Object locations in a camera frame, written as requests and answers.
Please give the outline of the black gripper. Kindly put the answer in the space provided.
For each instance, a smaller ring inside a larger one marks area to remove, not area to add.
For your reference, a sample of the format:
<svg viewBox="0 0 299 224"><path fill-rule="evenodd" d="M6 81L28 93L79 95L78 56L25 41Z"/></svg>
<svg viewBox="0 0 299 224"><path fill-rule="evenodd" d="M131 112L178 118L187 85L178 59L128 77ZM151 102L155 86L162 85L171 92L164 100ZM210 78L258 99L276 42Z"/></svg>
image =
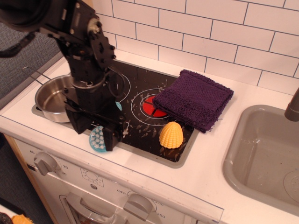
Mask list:
<svg viewBox="0 0 299 224"><path fill-rule="evenodd" d="M124 129L125 115L117 107L116 101L124 91L123 79L106 79L97 84L71 79L72 88L64 93L66 96L66 114L73 129L83 133L91 127L92 121L104 126L122 124ZM103 128L106 151L122 141L122 129L116 126Z"/></svg>

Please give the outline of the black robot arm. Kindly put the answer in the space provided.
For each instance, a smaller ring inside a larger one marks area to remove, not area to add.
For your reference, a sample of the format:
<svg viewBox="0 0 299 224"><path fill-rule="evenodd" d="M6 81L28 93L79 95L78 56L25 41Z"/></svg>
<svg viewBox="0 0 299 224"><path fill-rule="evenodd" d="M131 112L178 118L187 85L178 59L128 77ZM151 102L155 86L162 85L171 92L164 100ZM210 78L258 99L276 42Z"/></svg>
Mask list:
<svg viewBox="0 0 299 224"><path fill-rule="evenodd" d="M116 105L124 89L122 74L112 66L114 46L104 36L94 9L81 0L3 0L0 21L25 32L17 44L1 51L16 56L37 32L54 38L71 70L72 87L66 89L66 114L77 133L92 121L103 127L107 151L122 140L125 116Z"/></svg>

